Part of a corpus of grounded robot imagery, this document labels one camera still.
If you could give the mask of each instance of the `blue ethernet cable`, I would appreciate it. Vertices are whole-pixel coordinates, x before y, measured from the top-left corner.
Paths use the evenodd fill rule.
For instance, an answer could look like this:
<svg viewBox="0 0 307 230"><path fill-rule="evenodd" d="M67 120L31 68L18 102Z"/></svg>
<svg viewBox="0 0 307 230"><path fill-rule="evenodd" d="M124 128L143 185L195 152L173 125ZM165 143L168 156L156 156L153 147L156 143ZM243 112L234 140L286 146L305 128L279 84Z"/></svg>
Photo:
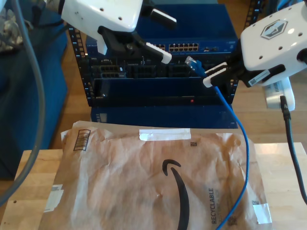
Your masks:
<svg viewBox="0 0 307 230"><path fill-rule="evenodd" d="M200 77L207 77L205 70L201 66L200 61L195 61L191 57L188 57L187 60L186 60L186 63L192 68L193 71L195 71L197 73L197 75L199 75ZM229 104L227 103L227 101L223 97L220 89L216 86L214 87L214 89L215 89L217 95L219 96L220 100L224 104L224 106L227 108L227 110L231 114L231 116L239 124L239 126L242 130L244 139L245 139L245 143L246 143L246 177L245 177L244 186L243 186L242 191L241 191L238 199L236 200L234 206L229 211L229 213L227 214L225 219L222 221L222 223L216 228L217 230L220 230L225 225L225 223L228 221L228 219L231 217L231 215L234 213L235 209L239 205L239 203L240 203L240 201L241 201L241 199L242 199L242 197L245 193L245 190L246 190L246 187L247 187L247 184L248 184L248 175L249 175L249 143L248 143L248 136L247 136L246 131L245 131L242 123L240 122L239 118L236 116L235 112L232 110L232 108L229 106Z"/></svg>

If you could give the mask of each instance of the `wooden table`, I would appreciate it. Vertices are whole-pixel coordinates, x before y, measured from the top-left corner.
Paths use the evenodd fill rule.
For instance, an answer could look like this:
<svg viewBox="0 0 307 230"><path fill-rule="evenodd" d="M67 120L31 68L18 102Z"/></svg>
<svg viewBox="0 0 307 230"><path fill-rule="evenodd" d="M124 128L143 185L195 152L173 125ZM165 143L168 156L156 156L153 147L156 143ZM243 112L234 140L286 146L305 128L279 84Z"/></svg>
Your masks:
<svg viewBox="0 0 307 230"><path fill-rule="evenodd" d="M287 144L256 144L255 147L274 228L305 230L307 206L299 192ZM296 143L295 149L307 186L307 156L301 143ZM18 173L29 153L24 152ZM8 201L0 230L38 229L61 157L62 150L40 151L29 176Z"/></svg>

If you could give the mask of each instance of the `cable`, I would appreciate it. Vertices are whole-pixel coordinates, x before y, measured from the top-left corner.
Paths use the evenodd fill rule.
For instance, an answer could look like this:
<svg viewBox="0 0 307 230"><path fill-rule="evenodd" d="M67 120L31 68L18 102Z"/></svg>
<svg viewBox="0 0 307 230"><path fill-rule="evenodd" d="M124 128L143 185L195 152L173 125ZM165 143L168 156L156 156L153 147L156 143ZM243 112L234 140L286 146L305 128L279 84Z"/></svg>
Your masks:
<svg viewBox="0 0 307 230"><path fill-rule="evenodd" d="M236 122L239 124L241 130L242 130L242 133L243 133L243 136L244 136L244 140L245 140L245 143L246 143L246 177L245 177L245 182L244 182L244 185L243 185L243 188L242 188L242 191L238 197L238 199L236 200L234 206L232 207L232 209L229 211L229 213L227 214L227 216L225 217L225 219L222 221L222 223L216 228L217 230L221 229L224 224L228 221L228 219L231 217L231 215L233 214L233 212L235 211L236 207L239 205L244 193L245 193L245 190L246 190L246 187L248 185L248 175L249 175L249 143L248 143L248 136L246 134L246 131L242 125L242 123L240 122L239 118L236 116L235 112L232 110L232 108L229 106L229 104L227 103L227 101L225 100L225 98L223 97L221 91L219 90L219 88L217 86L214 87L217 95L219 96L219 98L221 99L221 101L223 102L224 106L227 108L227 110L229 111L229 113L231 114L231 116L236 120Z"/></svg>
<svg viewBox="0 0 307 230"><path fill-rule="evenodd" d="M281 99L281 109L282 109L282 112L283 112L283 119L284 119L284 122L285 122L285 125L286 125L287 141L288 141L289 150L290 150L292 162L293 162L293 165L294 165L294 169L295 169L295 173L296 173L296 177L297 177L297 181L298 181L299 190L301 192L301 195L302 195L302 198L303 198L305 204L307 205L307 195L306 195L306 191L305 191L305 187L304 187L304 181L303 181L301 170L299 168L299 164L298 164L298 160L297 160L297 157L296 157L295 148L294 148L294 144L293 144L290 111L288 109L286 97L281 96L280 99Z"/></svg>
<svg viewBox="0 0 307 230"><path fill-rule="evenodd" d="M9 198L10 196L19 188L19 186L24 182L25 178L31 171L34 162L36 161L36 158L38 156L38 152L42 143L43 135L44 135L44 126L45 126L45 92L44 92L44 85L42 80L42 75L39 69L39 65L33 50L33 47L31 45L28 31L26 29L26 26L24 24L24 18L22 15L22 11L20 8L20 4L18 0L12 0L12 7L15 12L16 21L18 23L18 26L20 28L20 32L22 34L23 40L24 40L24 47L26 49L26 52L29 56L30 63L34 72L34 77L36 81L37 86L37 92L38 92L38 101L39 101L39 119L38 119L38 126L37 126L37 132L36 132L36 138L35 138L35 144L31 151L30 157L27 161L27 163L24 166L24 169L20 173L20 175L16 178L14 183L7 189L1 196L0 196L0 206L2 206Z"/></svg>
<svg viewBox="0 0 307 230"><path fill-rule="evenodd" d="M186 64L188 64L193 71L195 71L199 76L201 77L207 77L205 70L202 68L201 66L201 62L200 61L195 61L194 59L192 59L190 56L187 58L187 60L185 61ZM239 124L243 136L244 136L244 140L245 140L245 144L246 144L246 177L245 177L245 182L242 188L242 191L238 197L238 199L236 200L234 206L232 207L232 209L229 211L229 213L227 214L227 216L225 217L225 219L222 221L222 223L216 228L217 230L220 230L225 223L228 221L228 219L231 217L231 215L234 213L236 207L239 205L246 187L248 185L248 176L249 176L249 143L248 143L248 136L246 134L246 131L242 125L242 123L240 122L239 118L236 116L235 112L232 110L232 108L229 106L229 104L227 103L227 101L225 100L225 98L223 97L221 91L219 90L218 87L214 87L215 92L217 93L217 95L219 96L220 100L222 101L222 103L224 104L224 106L226 107L226 109L229 111L229 113L231 114L231 116L236 120L236 122Z"/></svg>
<svg viewBox="0 0 307 230"><path fill-rule="evenodd" d="M61 19L61 20L59 20L58 22L55 22L55 23L38 25L37 28L43 29L43 28L47 28L47 27L59 26L59 25L62 25L63 22L64 22L64 20Z"/></svg>

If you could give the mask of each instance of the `amazon logo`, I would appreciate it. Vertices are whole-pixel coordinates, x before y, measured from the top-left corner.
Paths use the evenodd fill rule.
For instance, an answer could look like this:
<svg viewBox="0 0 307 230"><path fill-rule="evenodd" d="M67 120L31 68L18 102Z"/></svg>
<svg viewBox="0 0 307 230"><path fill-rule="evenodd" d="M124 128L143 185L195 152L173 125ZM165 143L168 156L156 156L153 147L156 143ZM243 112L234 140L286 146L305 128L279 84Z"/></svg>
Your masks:
<svg viewBox="0 0 307 230"><path fill-rule="evenodd" d="M168 176L167 173L167 165L168 164L173 164L178 167L181 167L181 165L175 161L175 160L164 160L162 164L162 170L165 174L165 176ZM189 197L188 197L188 192L186 189L186 186L179 175L179 173L171 167L171 171L173 172L173 175L175 177L177 186L178 186L178 191L179 191L179 200L180 200L180 216L179 216L179 223L178 223L178 230L187 230L188 229L188 224L189 224L189 215L190 215L190 205L189 205Z"/></svg>

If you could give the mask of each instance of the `blue couch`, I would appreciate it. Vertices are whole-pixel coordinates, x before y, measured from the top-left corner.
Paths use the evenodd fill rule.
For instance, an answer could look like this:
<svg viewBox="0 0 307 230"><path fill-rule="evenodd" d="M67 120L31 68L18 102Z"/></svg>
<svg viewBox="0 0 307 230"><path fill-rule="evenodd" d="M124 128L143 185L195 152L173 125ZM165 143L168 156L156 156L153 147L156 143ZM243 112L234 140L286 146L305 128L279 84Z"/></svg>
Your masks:
<svg viewBox="0 0 307 230"><path fill-rule="evenodd" d="M31 20L31 5L22 1L25 19ZM60 16L44 11L41 23L57 22ZM62 26L36 29L30 34L34 44L49 40ZM36 51L46 96L46 128L42 149L48 149L56 128L67 87L61 58L67 45L63 33L54 43ZM31 66L25 51L0 56L0 179L15 177L24 150L31 150L38 122L38 96Z"/></svg>

